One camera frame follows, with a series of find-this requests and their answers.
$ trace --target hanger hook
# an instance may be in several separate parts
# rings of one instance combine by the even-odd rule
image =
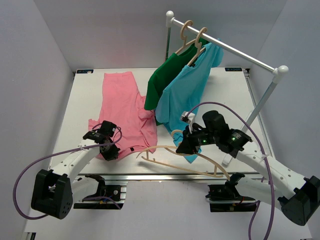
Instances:
[[[187,43],[187,36],[184,35],[184,31],[185,31],[186,27],[192,26],[193,24],[194,24],[193,21],[188,20],[188,21],[186,21],[186,22],[183,24],[183,26],[181,27],[181,30],[180,30],[180,38],[181,38],[181,40],[183,40],[183,42],[184,42],[183,45],[186,45],[186,43]]]
[[[194,45],[197,48],[197,51],[199,52],[201,50],[202,42],[199,42],[200,37],[202,36],[203,33],[205,33],[208,29],[206,27],[201,28],[199,31],[198,35],[195,38]]]

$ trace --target hanger bar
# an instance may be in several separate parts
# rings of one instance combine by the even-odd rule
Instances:
[[[180,28],[184,25],[183,22],[178,21],[176,18],[173,18],[172,23]],[[199,31],[197,29],[195,29],[191,26],[187,26],[185,29],[187,29],[189,32],[191,32],[195,35],[197,35],[199,33]],[[201,37],[211,43],[214,43],[214,44],[220,46],[221,48],[225,49],[226,51],[228,51],[234,55],[237,55],[245,60],[248,60],[249,62],[251,62],[251,63],[253,63],[253,64],[255,64],[265,70],[268,70],[271,73],[273,73],[275,70],[272,66],[269,66],[269,65],[265,64],[264,62],[259,61],[258,59],[255,59],[254,57],[249,56],[249,55],[245,54],[244,52],[239,51],[239,50],[233,48],[232,46],[229,46],[229,45],[223,43],[222,41],[219,41],[219,40],[213,38],[212,36],[209,36],[208,34],[203,33]]]

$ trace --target gray wall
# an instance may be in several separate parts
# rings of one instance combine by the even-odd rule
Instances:
[[[306,177],[320,178],[320,1],[289,0],[272,28],[258,59],[287,65],[288,76],[263,109],[275,156]],[[259,96],[271,74],[253,67],[251,78]],[[309,221],[320,240],[320,209]]]
[[[73,76],[32,0],[0,5],[0,238],[17,240],[25,220],[14,209],[14,182],[25,166],[52,151]],[[43,166],[30,169],[18,186],[25,213]]]
[[[34,0],[71,69],[152,68],[164,60],[166,12],[255,57],[286,0]],[[170,54],[182,44],[172,28]],[[226,53],[221,66],[250,67]]]

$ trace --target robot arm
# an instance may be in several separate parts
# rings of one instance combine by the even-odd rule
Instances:
[[[182,120],[192,124],[183,131],[183,140],[176,150],[179,154],[195,154],[200,146],[215,144],[224,153],[249,165],[266,179],[268,172],[266,162],[257,144],[244,132],[230,129],[224,117],[217,111],[206,112],[202,119],[205,128],[194,123],[194,116]],[[310,179],[287,168],[275,158],[268,156],[271,176],[274,184],[275,207],[297,225],[304,226],[320,205],[320,180],[312,176]],[[235,173],[225,183],[225,189],[234,197],[248,196],[271,204],[270,187]]]
[[[87,196],[104,196],[105,180],[101,176],[87,174],[78,181],[75,181],[75,178],[90,160],[99,154],[102,154],[107,161],[118,157],[120,149],[114,144],[88,147],[112,143],[111,137],[116,128],[117,126],[112,122],[103,121],[97,131],[89,131],[83,136],[83,140],[78,146],[81,146],[79,151],[72,152],[49,171],[40,170],[34,182],[31,207],[34,210],[63,219],[71,210],[74,202]]]

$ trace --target pink clothing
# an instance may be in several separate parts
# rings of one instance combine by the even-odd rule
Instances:
[[[118,159],[157,145],[155,112],[144,109],[145,100],[131,71],[104,74],[99,120],[89,119],[88,128],[91,130],[103,120],[121,127],[122,139],[115,144],[120,148]]]

